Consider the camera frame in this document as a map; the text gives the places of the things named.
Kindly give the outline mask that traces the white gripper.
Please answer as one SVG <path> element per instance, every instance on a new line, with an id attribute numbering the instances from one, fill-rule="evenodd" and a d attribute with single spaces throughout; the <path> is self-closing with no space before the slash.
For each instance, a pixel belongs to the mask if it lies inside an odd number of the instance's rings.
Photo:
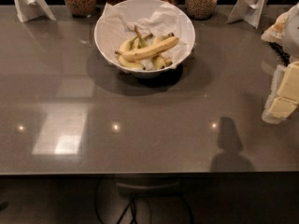
<path id="1" fill-rule="evenodd" d="M 284 31 L 289 12 L 280 14 L 275 23 L 266 29 L 261 40 L 283 45 Z M 262 120 L 270 124 L 280 124 L 299 106 L 299 62 L 286 68 L 278 65 L 272 78 L 270 94 L 264 105 Z"/>

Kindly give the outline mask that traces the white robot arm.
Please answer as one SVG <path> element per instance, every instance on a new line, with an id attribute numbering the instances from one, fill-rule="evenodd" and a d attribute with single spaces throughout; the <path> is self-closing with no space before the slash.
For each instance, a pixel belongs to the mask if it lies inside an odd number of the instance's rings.
<path id="1" fill-rule="evenodd" d="M 263 121 L 279 124 L 299 106 L 299 5 L 279 15 L 261 39 L 280 45 L 290 55 L 287 66 L 278 65 L 274 71 L 262 113 Z"/>

